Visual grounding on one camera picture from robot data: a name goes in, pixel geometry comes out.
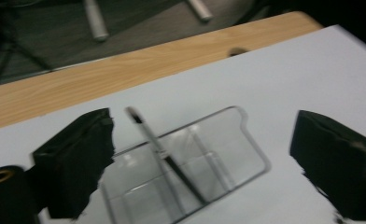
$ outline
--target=marker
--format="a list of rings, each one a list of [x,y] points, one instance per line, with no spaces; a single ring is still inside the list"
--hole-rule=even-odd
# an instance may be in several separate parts
[[[195,186],[191,183],[191,181],[186,177],[186,175],[180,170],[177,166],[174,159],[168,154],[168,152],[162,147],[158,138],[154,135],[151,129],[147,126],[145,121],[140,118],[139,114],[132,108],[126,108],[127,113],[134,120],[136,124],[138,124],[140,131],[142,134],[148,139],[148,141],[154,146],[156,152],[159,154],[160,158],[165,160],[166,163],[171,167],[171,169],[177,174],[177,176],[183,181],[183,183],[187,186],[187,188],[191,191],[191,193],[197,198],[197,200],[202,204],[207,204],[204,197],[201,195],[200,191],[195,188]]]

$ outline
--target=pen tip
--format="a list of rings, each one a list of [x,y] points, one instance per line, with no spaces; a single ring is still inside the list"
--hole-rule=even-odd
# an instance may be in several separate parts
[[[125,111],[127,111],[127,113],[131,116],[131,118],[136,123],[143,123],[143,121],[140,119],[138,113],[136,112],[136,110],[133,107],[128,106],[127,108],[125,108]]]

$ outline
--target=pen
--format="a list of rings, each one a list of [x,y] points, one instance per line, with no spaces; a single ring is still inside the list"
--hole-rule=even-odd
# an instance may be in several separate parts
[[[206,200],[201,195],[200,191],[195,188],[195,186],[191,183],[191,181],[186,177],[186,175],[181,171],[181,169],[177,166],[174,159],[168,154],[168,152],[162,147],[157,137],[151,131],[151,129],[147,126],[145,121],[140,118],[139,114],[132,108],[126,108],[127,113],[134,120],[136,124],[138,124],[140,131],[142,134],[148,139],[148,141],[154,146],[156,152],[159,154],[160,158],[165,160],[166,163],[171,167],[171,169],[177,174],[177,176],[183,181],[183,183],[187,186],[187,188],[191,191],[191,193],[197,198],[197,200],[201,204],[206,204]]]

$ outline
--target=wooden table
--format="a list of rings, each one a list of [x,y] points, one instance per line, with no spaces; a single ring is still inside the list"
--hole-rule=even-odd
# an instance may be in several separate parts
[[[0,128],[319,29],[290,12],[1,85]]]

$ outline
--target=transparent plastic tray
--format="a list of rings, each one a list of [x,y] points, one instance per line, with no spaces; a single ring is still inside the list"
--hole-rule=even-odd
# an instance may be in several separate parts
[[[159,136],[162,146],[208,203],[264,174],[269,162],[231,106]],[[149,143],[118,153],[101,191],[113,223],[177,223],[205,207]]]

